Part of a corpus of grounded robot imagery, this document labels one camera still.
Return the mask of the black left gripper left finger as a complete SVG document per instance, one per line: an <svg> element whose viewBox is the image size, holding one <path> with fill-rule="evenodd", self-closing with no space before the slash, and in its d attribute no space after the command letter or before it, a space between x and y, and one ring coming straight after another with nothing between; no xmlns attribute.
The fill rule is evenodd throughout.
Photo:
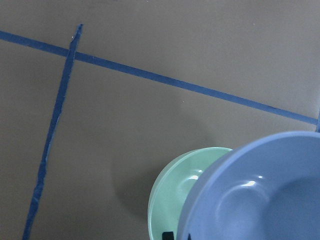
<svg viewBox="0 0 320 240"><path fill-rule="evenodd" d="M162 240L174 240L174 232L173 231L165 231L162 233Z"/></svg>

